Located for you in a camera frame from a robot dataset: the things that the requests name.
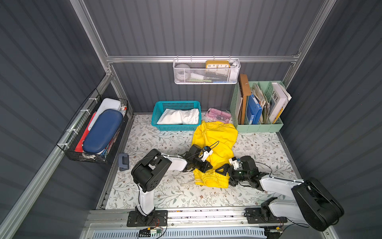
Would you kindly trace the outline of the yellow garment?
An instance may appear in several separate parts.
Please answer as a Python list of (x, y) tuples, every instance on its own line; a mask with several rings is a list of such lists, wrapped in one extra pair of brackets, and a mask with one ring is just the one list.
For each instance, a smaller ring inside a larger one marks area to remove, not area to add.
[(238, 131), (231, 123), (222, 123), (219, 121), (205, 122), (197, 127), (194, 132), (192, 144), (201, 148), (209, 146), (212, 154), (206, 161), (210, 162), (212, 169), (205, 173), (200, 170), (194, 170), (195, 183), (197, 185), (211, 188), (228, 188), (229, 175), (221, 175), (216, 170), (234, 157), (233, 146), (238, 137)]

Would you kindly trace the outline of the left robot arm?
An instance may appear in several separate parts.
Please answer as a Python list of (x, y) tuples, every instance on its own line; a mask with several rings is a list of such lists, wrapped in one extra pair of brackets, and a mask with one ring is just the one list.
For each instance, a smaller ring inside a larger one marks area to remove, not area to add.
[(182, 155), (163, 154), (157, 149), (150, 150), (146, 156), (132, 168), (133, 182), (138, 187), (138, 205), (136, 212), (143, 220), (154, 217), (154, 192), (168, 171), (191, 172), (199, 170), (205, 173), (213, 169), (207, 158), (213, 154), (209, 146), (200, 147), (193, 144)]

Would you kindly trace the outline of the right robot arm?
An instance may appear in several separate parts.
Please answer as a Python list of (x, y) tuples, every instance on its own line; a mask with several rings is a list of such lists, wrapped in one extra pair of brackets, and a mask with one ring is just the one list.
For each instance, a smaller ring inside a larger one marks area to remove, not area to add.
[(323, 232), (336, 225), (345, 214), (341, 204), (317, 179), (276, 178), (271, 173), (261, 172), (250, 156), (234, 157), (215, 171), (227, 176), (231, 186), (244, 182), (246, 187), (281, 196), (280, 199), (273, 197), (262, 204), (261, 216), (264, 221), (269, 221), (271, 217), (286, 218), (295, 224), (308, 224)]

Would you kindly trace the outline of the white shorts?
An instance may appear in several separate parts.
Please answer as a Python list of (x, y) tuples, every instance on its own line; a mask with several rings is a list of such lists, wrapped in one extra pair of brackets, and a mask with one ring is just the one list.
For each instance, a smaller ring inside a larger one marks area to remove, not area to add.
[(165, 109), (157, 124), (198, 124), (200, 111), (199, 109), (191, 110), (172, 110)]

